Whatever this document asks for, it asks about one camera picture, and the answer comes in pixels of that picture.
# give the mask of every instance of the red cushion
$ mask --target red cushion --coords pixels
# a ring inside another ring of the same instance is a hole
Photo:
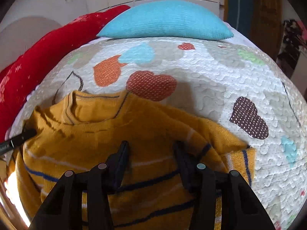
[[[78,17],[51,31],[0,73],[0,142],[15,120],[26,97],[58,62],[72,50],[96,38],[113,18],[130,7],[120,5],[102,13]]]

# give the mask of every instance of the white quilted bedspread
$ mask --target white quilted bedspread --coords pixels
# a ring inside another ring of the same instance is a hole
[[[98,39],[65,56],[33,92],[12,135],[34,107],[72,90],[123,89],[208,117],[257,149],[252,189],[276,229],[306,200],[307,104],[257,49],[173,37]]]

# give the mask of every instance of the pillow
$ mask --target pillow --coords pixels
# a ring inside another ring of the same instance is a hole
[[[128,9],[97,35],[110,38],[176,36],[204,40],[233,37],[222,20],[206,8],[182,1],[163,0]]]
[[[0,73],[0,142],[4,141],[27,96],[51,69],[69,52],[94,40],[103,26],[129,8],[120,5],[83,15],[51,31]]]

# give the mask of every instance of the light blue heart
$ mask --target light blue heart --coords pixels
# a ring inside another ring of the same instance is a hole
[[[287,161],[291,166],[293,166],[293,163],[295,163],[297,157],[296,144],[290,138],[283,136],[281,138],[281,145],[284,147],[284,154]]]
[[[132,47],[124,52],[119,58],[119,63],[135,63],[142,65],[152,62],[155,53],[154,49],[146,43]]]

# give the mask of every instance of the yellow sweater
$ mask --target yellow sweater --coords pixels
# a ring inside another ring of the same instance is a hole
[[[33,217],[55,182],[67,170],[90,170],[115,153],[122,140],[130,145],[130,163],[120,192],[109,196],[114,226],[125,229],[188,229],[193,196],[182,186],[173,158],[174,141],[202,154],[213,170],[237,169],[251,184],[253,148],[220,125],[129,92],[90,95],[74,91],[48,109],[37,107],[26,127],[37,135],[16,157],[21,202]],[[87,225],[86,194],[82,198]],[[220,228],[221,199],[216,225]]]

